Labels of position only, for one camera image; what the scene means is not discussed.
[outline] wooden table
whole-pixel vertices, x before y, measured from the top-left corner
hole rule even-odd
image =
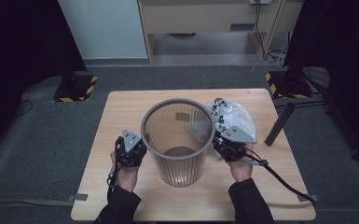
[[[264,89],[184,90],[184,91],[113,91],[109,94],[101,123],[95,136],[89,161],[78,193],[88,194],[86,201],[75,201],[74,220],[94,220],[106,205],[106,178],[111,168],[109,153],[123,129],[140,133],[142,118],[150,107],[167,99],[187,98],[203,105],[215,98],[229,98],[243,105],[256,126],[254,151],[286,182],[307,193],[292,150],[282,131],[274,144],[264,144],[278,118],[269,92]],[[139,171],[134,192],[142,198],[134,219],[137,221],[228,221],[234,208],[228,187],[234,183],[228,166],[208,154],[201,178],[191,186],[176,188],[166,184],[157,165],[147,152]],[[300,203],[296,194],[286,189],[267,170],[254,167],[253,178],[275,220],[312,220],[311,203]]]

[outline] black pole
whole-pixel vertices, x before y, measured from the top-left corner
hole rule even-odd
[[[269,132],[269,136],[267,136],[266,143],[267,146],[271,146],[274,143],[275,138],[278,136],[279,132],[283,128],[286,121],[289,119],[290,115],[292,114],[293,110],[295,110],[295,104],[289,102],[287,103],[281,115],[278,117],[277,121],[275,121],[274,126],[272,127],[271,131]]]

